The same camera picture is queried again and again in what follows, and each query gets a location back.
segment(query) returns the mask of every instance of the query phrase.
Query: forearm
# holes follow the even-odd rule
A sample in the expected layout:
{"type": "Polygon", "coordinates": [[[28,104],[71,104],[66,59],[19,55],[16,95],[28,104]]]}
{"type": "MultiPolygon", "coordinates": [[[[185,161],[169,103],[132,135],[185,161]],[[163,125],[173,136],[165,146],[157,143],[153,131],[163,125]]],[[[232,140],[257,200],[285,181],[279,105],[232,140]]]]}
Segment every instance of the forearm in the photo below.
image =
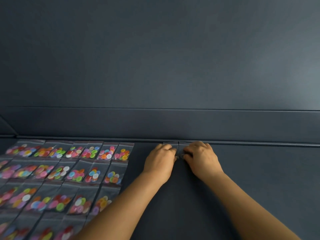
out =
{"type": "Polygon", "coordinates": [[[161,184],[153,175],[142,173],[86,225],[76,239],[130,239],[144,210],[160,187],[161,184]]]}
{"type": "Polygon", "coordinates": [[[299,239],[223,172],[204,181],[225,206],[242,239],[299,239]]]}

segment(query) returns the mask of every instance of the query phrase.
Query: person's left arm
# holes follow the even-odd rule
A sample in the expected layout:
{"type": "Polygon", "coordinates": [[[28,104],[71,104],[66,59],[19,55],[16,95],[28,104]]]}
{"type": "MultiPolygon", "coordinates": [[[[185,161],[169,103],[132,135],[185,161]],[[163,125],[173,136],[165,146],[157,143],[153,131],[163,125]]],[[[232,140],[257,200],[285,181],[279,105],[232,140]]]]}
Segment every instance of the person's left arm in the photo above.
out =
{"type": "Polygon", "coordinates": [[[73,239],[130,239],[147,205],[169,179],[176,149],[159,144],[146,158],[143,172],[73,239]]]}

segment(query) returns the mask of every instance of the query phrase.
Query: person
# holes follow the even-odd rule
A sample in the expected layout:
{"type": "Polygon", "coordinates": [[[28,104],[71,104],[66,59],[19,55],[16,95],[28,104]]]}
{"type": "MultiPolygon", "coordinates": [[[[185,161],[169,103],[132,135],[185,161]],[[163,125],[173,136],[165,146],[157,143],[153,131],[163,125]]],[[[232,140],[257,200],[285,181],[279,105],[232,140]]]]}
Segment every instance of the person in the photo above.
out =
{"type": "MultiPolygon", "coordinates": [[[[196,141],[184,151],[192,172],[220,199],[242,239],[300,239],[223,172],[209,144],[196,141]]],[[[169,144],[157,145],[146,158],[143,172],[74,239],[91,240],[92,236],[95,240],[130,239],[148,203],[169,179],[175,153],[176,149],[169,144]]]]}

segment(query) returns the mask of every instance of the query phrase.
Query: hand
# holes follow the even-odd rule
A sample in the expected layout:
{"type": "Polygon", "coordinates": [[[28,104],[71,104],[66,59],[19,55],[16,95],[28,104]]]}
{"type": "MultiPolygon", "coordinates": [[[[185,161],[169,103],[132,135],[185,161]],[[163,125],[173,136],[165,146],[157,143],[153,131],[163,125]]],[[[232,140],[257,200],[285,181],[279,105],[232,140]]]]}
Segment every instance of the hand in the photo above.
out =
{"type": "Polygon", "coordinates": [[[159,144],[153,149],[144,163],[142,173],[153,176],[159,183],[164,184],[170,178],[174,162],[177,158],[174,156],[177,149],[172,145],[159,144]]]}
{"type": "Polygon", "coordinates": [[[208,143],[195,141],[183,150],[187,153],[183,158],[189,164],[192,172],[202,181],[210,176],[223,173],[218,157],[208,143]]]}

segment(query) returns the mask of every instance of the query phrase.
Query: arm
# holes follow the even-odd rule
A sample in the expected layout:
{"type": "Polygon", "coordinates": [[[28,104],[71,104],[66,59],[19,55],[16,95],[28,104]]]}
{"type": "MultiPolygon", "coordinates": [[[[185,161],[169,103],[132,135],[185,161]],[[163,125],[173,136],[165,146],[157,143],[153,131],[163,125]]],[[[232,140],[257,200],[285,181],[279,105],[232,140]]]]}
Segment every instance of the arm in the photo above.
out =
{"type": "Polygon", "coordinates": [[[130,239],[140,217],[169,179],[176,149],[159,144],[146,158],[143,172],[115,200],[89,222],[74,239],[130,239]]]}
{"type": "Polygon", "coordinates": [[[184,150],[191,170],[220,199],[242,239],[300,239],[223,172],[209,144],[196,141],[184,150]]]}

